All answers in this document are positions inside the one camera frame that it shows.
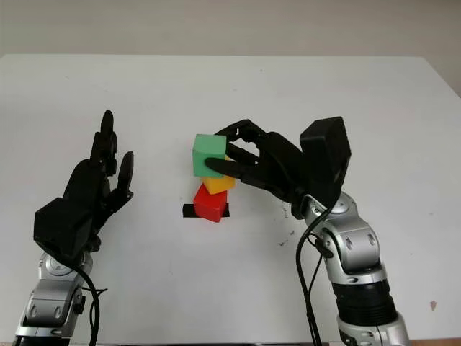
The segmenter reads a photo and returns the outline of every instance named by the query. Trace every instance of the white tabletop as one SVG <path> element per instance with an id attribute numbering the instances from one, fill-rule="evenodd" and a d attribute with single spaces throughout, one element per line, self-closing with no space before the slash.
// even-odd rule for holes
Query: white tabletop
<path id="1" fill-rule="evenodd" d="M 135 197 L 107 222 L 94 254 L 91 276 L 109 288 L 100 342 L 308 341 L 295 272 L 305 224 L 285 218 L 289 205 L 238 184 L 219 224 L 181 209 L 199 184 L 196 133 L 251 118 L 298 145 L 312 121 L 338 115 L 352 147 L 344 190 L 380 238 L 410 337 L 461 336 L 461 100 L 424 59 L 7 55 L 0 340 L 12 339 L 37 282 L 34 212 L 63 194 L 107 108 L 118 158 L 135 152 Z M 306 249 L 309 277 L 317 254 Z M 324 340 L 339 340 L 324 268 L 313 304 Z M 89 339 L 88 310 L 74 342 Z"/>

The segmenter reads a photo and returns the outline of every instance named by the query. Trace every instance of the stacked blocks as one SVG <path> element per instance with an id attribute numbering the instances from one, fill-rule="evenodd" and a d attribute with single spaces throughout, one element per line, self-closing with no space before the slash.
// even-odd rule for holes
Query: stacked blocks
<path id="1" fill-rule="evenodd" d="M 194 198 L 197 216 L 219 222 L 227 203 L 227 190 L 235 186 L 235 179 L 213 171 L 205 165 L 209 157 L 225 158 L 225 136 L 197 135 L 192 151 L 194 175 L 202 178 L 202 184 Z"/>

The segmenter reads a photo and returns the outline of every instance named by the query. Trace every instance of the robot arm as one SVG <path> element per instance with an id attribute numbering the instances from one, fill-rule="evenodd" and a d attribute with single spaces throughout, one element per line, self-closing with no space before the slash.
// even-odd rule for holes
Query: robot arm
<path id="1" fill-rule="evenodd" d="M 63 197 L 35 213 L 34 240 L 45 251 L 38 265 L 39 281 L 30 294 L 16 332 L 14 346 L 67 346 L 84 310 L 84 281 L 94 299 L 94 326 L 90 345 L 97 340 L 99 301 L 89 273 L 91 252 L 99 250 L 100 228 L 133 196 L 133 153 L 120 165 L 117 187 L 111 191 L 108 177 L 115 174 L 117 136 L 108 110 L 101 130 L 94 135 L 89 159 L 72 172 Z"/>
<path id="2" fill-rule="evenodd" d="M 306 223 L 321 214 L 311 202 Z M 325 266 L 338 306 L 338 327 L 347 346 L 409 346 L 403 317 L 389 294 L 375 232 L 359 217 L 357 205 L 341 193 L 334 208 L 314 232 L 328 250 Z"/>
<path id="3" fill-rule="evenodd" d="M 302 151 L 250 120 L 216 134 L 227 136 L 228 142 L 241 138 L 255 143 L 259 156 L 228 143 L 226 153 L 234 161 L 209 158 L 205 160 L 209 168 L 291 203 L 294 217 L 305 219 L 308 226 L 331 210 L 313 233 L 336 295 L 343 342 L 347 346 L 409 346 L 403 318 L 389 295 L 376 234 L 359 217 L 355 202 L 341 192 L 351 155 L 342 118 L 315 121 L 300 136 Z M 298 245 L 297 260 L 302 245 Z M 308 299 L 307 287 L 303 287 Z"/>
<path id="4" fill-rule="evenodd" d="M 86 252 L 80 268 L 89 275 L 93 261 Z M 44 253 L 38 264 L 38 284 L 31 292 L 16 330 L 13 346 L 67 346 L 86 297 L 83 278 Z"/>

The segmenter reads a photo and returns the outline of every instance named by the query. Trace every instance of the yellow cube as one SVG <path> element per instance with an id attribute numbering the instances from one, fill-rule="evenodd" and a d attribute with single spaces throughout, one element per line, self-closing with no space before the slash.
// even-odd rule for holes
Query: yellow cube
<path id="1" fill-rule="evenodd" d="M 236 178 L 227 175 L 222 178 L 203 177 L 202 182 L 210 195 L 216 195 L 219 192 L 227 191 L 236 186 Z"/>

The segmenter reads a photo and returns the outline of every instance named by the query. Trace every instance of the green cube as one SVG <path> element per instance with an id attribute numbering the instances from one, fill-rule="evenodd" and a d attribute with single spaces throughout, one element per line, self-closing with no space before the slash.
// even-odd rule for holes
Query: green cube
<path id="1" fill-rule="evenodd" d="M 194 163 L 194 175 L 196 177 L 222 178 L 221 173 L 209 169 L 205 165 L 205 159 L 216 157 L 225 158 L 225 136 L 197 135 L 195 137 L 194 149 L 192 150 L 192 161 Z"/>

